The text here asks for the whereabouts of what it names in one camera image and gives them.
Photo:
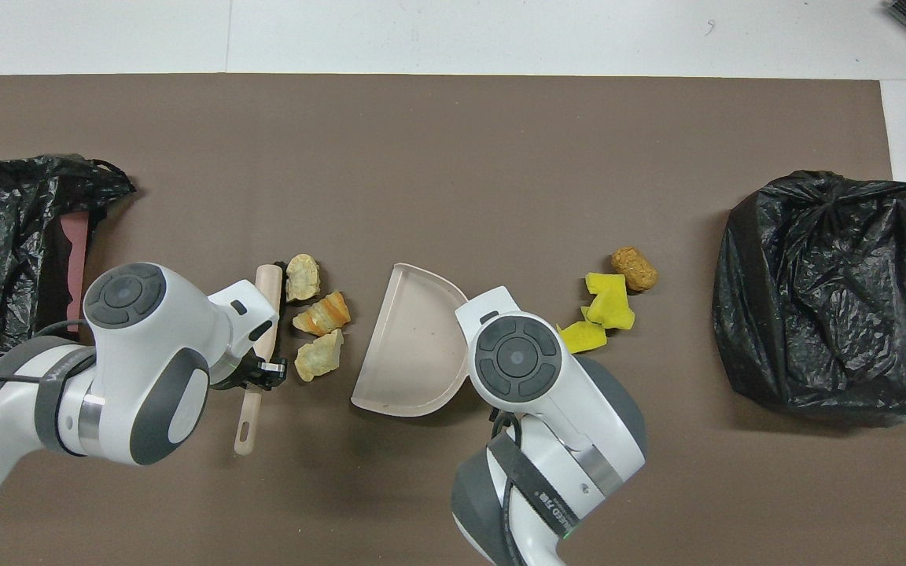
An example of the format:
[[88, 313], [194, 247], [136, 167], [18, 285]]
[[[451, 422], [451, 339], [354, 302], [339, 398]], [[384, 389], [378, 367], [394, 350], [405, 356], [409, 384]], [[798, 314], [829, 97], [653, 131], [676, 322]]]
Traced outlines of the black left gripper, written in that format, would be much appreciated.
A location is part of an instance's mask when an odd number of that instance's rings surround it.
[[270, 361], [259, 358], [255, 351], [248, 350], [240, 361], [233, 365], [227, 359], [220, 359], [217, 369], [227, 369], [229, 373], [222, 379], [212, 381], [212, 390], [224, 391], [236, 387], [247, 387], [255, 379], [259, 388], [276, 388], [286, 380], [288, 362], [283, 358], [272, 358]]

